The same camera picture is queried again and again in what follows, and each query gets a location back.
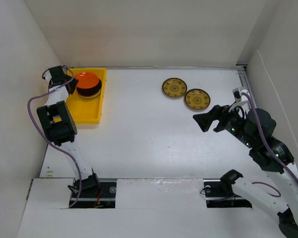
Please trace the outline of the cream floral plate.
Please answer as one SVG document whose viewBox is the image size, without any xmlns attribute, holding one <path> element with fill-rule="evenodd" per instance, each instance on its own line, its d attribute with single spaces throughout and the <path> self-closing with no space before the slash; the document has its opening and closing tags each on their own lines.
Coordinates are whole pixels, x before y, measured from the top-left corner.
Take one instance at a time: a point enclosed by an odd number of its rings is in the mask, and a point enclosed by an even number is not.
<svg viewBox="0 0 298 238">
<path fill-rule="evenodd" d="M 93 96 L 93 97 L 83 97 L 83 96 L 80 96 L 80 98 L 84 99 L 84 100 L 93 100 L 93 99 L 96 99 L 98 96 Z"/>
</svg>

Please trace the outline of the black plate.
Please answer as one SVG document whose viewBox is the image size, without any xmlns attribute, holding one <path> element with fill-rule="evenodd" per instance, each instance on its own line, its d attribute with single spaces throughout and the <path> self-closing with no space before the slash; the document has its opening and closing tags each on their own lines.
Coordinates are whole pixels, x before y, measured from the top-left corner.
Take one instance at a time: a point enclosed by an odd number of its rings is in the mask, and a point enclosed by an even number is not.
<svg viewBox="0 0 298 238">
<path fill-rule="evenodd" d="M 81 88 L 77 87 L 76 91 L 79 96 L 84 98 L 92 98 L 96 97 L 101 92 L 101 85 L 95 85 L 91 88 Z"/>
</svg>

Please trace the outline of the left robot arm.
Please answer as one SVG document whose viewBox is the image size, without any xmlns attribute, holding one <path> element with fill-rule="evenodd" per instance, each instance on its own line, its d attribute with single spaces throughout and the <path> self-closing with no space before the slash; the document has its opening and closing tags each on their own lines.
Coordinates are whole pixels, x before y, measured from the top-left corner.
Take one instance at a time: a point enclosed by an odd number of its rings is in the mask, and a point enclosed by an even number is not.
<svg viewBox="0 0 298 238">
<path fill-rule="evenodd" d="M 75 176 L 69 189 L 77 196 L 97 196 L 101 192 L 100 181 L 93 168 L 84 160 L 75 138 L 77 127 L 66 105 L 74 93 L 78 80 L 67 75 L 64 65 L 47 69 L 42 78 L 49 82 L 48 99 L 36 112 L 46 139 L 66 156 Z"/>
</svg>

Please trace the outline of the orange plate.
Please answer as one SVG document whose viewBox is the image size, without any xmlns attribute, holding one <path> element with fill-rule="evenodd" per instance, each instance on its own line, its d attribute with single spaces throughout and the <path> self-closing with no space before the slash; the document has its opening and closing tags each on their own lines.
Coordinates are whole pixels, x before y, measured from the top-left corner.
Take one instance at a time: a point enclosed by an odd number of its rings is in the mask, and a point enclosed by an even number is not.
<svg viewBox="0 0 298 238">
<path fill-rule="evenodd" d="M 77 89 L 96 89 L 101 88 L 100 78 L 91 72 L 81 72 L 75 75 L 75 79 L 78 80 L 76 85 Z"/>
</svg>

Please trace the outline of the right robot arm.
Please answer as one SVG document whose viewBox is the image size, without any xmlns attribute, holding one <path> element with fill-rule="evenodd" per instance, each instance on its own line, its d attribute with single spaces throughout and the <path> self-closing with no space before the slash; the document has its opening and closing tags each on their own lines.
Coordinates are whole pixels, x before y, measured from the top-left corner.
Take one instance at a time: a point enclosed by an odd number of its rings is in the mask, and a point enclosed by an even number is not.
<svg viewBox="0 0 298 238">
<path fill-rule="evenodd" d="M 273 181 L 284 201 L 278 201 L 254 186 L 240 172 L 230 170 L 220 178 L 219 188 L 228 196 L 240 196 L 270 216 L 287 238 L 298 238 L 298 172 L 287 146 L 272 136 L 276 122 L 263 109 L 249 111 L 245 117 L 229 106 L 214 106 L 209 112 L 193 116 L 202 132 L 214 121 L 214 132 L 228 131 L 249 148 L 249 156 Z"/>
</svg>

